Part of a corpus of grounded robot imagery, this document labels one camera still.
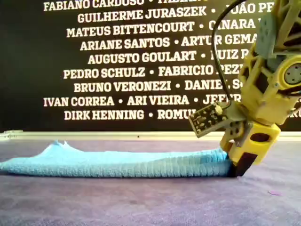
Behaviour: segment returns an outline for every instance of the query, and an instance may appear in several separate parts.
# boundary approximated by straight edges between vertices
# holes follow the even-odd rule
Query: circuit board
[[[189,116],[190,124],[197,137],[201,137],[227,124],[228,117],[217,104],[204,107]]]

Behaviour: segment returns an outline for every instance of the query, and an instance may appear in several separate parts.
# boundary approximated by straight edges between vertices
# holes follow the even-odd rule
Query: black cable
[[[216,70],[218,72],[218,75],[221,79],[221,82],[222,82],[222,88],[224,90],[224,92],[226,93],[227,95],[227,98],[229,99],[230,101],[230,104],[231,104],[231,95],[230,95],[230,92],[229,92],[229,89],[228,89],[228,86],[227,86],[227,83],[226,83],[226,80],[225,80],[225,77],[224,77],[224,74],[223,74],[223,71],[222,71],[222,67],[221,67],[221,63],[220,63],[220,60],[218,58],[218,53],[217,53],[217,49],[216,49],[216,42],[215,42],[215,35],[216,35],[216,31],[218,29],[218,26],[220,25],[220,23],[222,22],[222,20],[226,17],[226,15],[232,10],[234,9],[236,6],[240,5],[241,3],[245,2],[247,0],[236,0],[235,2],[233,2],[231,5],[229,5],[225,11],[222,12],[222,14],[218,17],[218,19],[216,20],[215,22],[215,25],[214,25],[214,28],[212,30],[212,35],[211,35],[211,50],[212,50],[212,54],[213,54],[213,57],[214,57],[214,63],[215,63],[215,67],[216,67]]]
[[[289,89],[279,90],[278,93],[287,97],[301,97],[300,91],[301,91],[301,86],[296,86]]]

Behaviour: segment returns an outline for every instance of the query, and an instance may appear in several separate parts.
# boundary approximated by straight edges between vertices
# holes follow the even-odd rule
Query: folded cloth
[[[85,152],[54,142],[42,153],[0,163],[0,171],[44,177],[175,178],[226,176],[231,162],[220,148],[200,152]]]

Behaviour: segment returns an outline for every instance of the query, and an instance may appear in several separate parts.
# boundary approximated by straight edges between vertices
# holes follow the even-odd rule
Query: black wall
[[[135,0],[124,0],[121,2],[136,2]],[[223,65],[227,65],[227,79],[233,94],[238,93],[237,73],[239,64],[243,63],[243,53],[249,49],[251,43],[231,44],[230,40],[236,42],[242,41],[241,37],[245,36],[252,41],[256,33],[258,18],[270,9],[270,1],[248,1],[244,8],[255,10],[254,13],[241,14],[233,11],[226,19],[230,20],[231,29],[221,29],[218,35],[222,37],[222,44],[218,45],[219,50],[230,52],[228,55],[234,59],[221,60]],[[179,109],[199,109],[205,104],[206,95],[224,95],[218,83],[216,71],[207,74],[201,70],[201,75],[183,75],[181,76],[159,76],[159,67],[172,66],[196,66],[214,68],[213,60],[210,54],[210,45],[197,42],[196,45],[185,46],[183,41],[190,40],[191,36],[206,36],[211,34],[210,21],[216,20],[218,15],[230,4],[229,0],[201,0],[187,1],[178,3],[160,4],[158,0],[144,0],[142,5],[134,6],[116,6],[93,8],[92,0],[90,8],[73,9],[73,10],[56,10],[44,11],[44,4],[41,0],[2,0],[0,1],[0,104],[1,104],[1,123],[2,130],[23,129],[28,131],[191,131],[187,119],[158,119],[158,110],[179,110]],[[203,16],[188,16],[187,13],[193,12],[189,7],[206,7]],[[145,19],[148,9],[159,8],[183,8],[185,16],[172,18],[150,18]],[[85,13],[100,12],[120,12],[127,10],[143,10],[141,15],[144,19],[139,20],[119,20],[119,21],[102,21],[94,23],[79,23],[78,15]],[[186,24],[187,31],[178,32],[159,32],[147,33],[140,31],[130,34],[113,34],[114,26],[131,25],[131,24],[163,24],[181,22]],[[111,31],[110,35],[86,36],[86,37],[67,37],[67,29],[84,28],[84,27],[104,27],[106,31]],[[164,39],[162,47],[147,48],[127,48],[128,44],[134,39],[144,38],[161,38]],[[80,51],[82,42],[88,41],[106,41],[121,40],[121,47],[117,49],[102,49],[91,51]],[[165,61],[165,62],[143,62],[143,55],[158,52],[170,52],[170,56],[178,51],[191,51],[194,57],[184,61]],[[138,54],[140,60],[131,63],[101,63],[89,64],[91,55],[107,54]],[[144,77],[130,78],[104,78],[101,76],[101,70],[110,68],[144,68]],[[90,79],[64,79],[64,70],[71,69],[98,69],[100,74],[98,78]],[[212,80],[215,89],[211,87],[201,90],[187,90],[185,84],[199,83],[205,80]],[[116,82],[139,82],[139,81],[158,81],[161,84],[170,84],[168,91],[117,91],[114,87]],[[110,92],[74,92],[75,83],[102,83],[107,82],[111,85]],[[152,105],[150,96],[155,95],[179,95],[181,98],[187,97],[185,105]],[[109,106],[73,106],[72,97],[112,97],[115,105]],[[146,96],[146,105],[127,105],[130,97]],[[63,106],[44,106],[44,98],[61,98],[68,97],[67,105]],[[108,120],[105,117],[102,120],[93,119],[93,111],[103,111],[107,113],[111,110],[142,110],[143,119],[136,120]],[[85,120],[67,120],[65,111],[90,111],[90,119]],[[299,130],[298,123],[300,116],[289,118],[282,129],[285,131]]]

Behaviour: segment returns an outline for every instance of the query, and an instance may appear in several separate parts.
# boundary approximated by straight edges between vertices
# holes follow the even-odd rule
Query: purple table surface
[[[0,143],[0,161],[51,141]],[[70,141],[85,151],[175,152],[205,141]],[[279,141],[241,178],[38,178],[0,175],[0,226],[301,226],[301,142]]]

